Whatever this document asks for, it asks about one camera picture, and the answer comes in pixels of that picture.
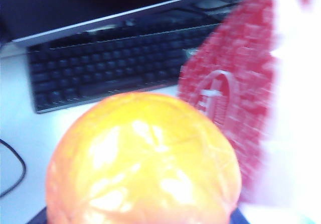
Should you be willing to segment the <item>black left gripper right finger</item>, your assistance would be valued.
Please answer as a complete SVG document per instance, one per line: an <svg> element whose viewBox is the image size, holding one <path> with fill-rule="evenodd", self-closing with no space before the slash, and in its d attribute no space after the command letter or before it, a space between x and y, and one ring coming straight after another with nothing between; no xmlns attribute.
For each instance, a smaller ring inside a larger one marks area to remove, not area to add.
<svg viewBox="0 0 321 224"><path fill-rule="evenodd" d="M250 224L239 208L236 208L230 215L229 224Z"/></svg>

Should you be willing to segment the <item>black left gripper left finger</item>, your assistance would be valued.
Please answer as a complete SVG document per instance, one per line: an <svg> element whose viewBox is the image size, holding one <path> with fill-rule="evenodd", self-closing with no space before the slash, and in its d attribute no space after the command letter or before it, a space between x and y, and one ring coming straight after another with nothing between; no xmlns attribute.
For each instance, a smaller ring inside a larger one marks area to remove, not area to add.
<svg viewBox="0 0 321 224"><path fill-rule="evenodd" d="M38 214L36 214L31 220L30 224L47 224L47 208L44 207Z"/></svg>

